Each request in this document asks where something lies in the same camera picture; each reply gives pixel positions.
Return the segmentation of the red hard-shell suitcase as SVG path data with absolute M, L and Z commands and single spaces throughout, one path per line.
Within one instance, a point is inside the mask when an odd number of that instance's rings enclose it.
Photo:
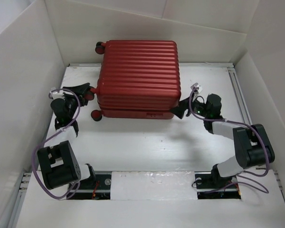
M 97 87 L 98 110 L 102 117 L 173 118 L 179 104 L 181 80 L 178 49 L 172 40 L 109 40 L 97 42 L 95 52 L 103 55 Z

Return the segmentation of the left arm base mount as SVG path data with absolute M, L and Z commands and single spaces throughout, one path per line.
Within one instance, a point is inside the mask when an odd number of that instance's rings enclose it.
M 97 171 L 95 181 L 85 179 L 67 194 L 68 200 L 109 200 L 111 195 L 112 173 Z

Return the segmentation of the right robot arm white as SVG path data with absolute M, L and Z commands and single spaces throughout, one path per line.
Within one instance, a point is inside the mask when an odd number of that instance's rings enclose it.
M 225 189 L 234 183 L 232 179 L 255 166 L 269 164 L 275 160 L 275 153 L 261 124 L 248 125 L 224 119 L 221 116 L 221 97 L 210 94 L 200 102 L 190 97 L 179 102 L 170 110 L 178 118 L 191 114 L 204 123 L 204 128 L 213 135 L 229 138 L 234 143 L 235 155 L 225 162 L 215 164 L 211 170 L 210 183 L 216 190 Z

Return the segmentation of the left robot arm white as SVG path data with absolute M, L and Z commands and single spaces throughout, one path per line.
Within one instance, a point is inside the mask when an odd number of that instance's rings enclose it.
M 75 157 L 71 142 L 78 136 L 79 127 L 76 118 L 80 108 L 94 99 L 89 83 L 73 87 L 53 89 L 49 97 L 50 107 L 55 116 L 55 136 L 47 146 L 38 149 L 37 157 L 45 187 L 52 190 L 77 181 L 85 188 L 96 184 L 96 176 L 90 172 L 81 174 L 80 166 Z

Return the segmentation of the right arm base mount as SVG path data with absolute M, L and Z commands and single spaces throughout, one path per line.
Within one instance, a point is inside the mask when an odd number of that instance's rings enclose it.
M 238 185 L 227 185 L 237 182 L 236 176 L 214 180 L 210 171 L 198 171 L 194 173 L 195 180 L 192 187 L 197 191 L 197 198 L 200 200 L 240 200 Z

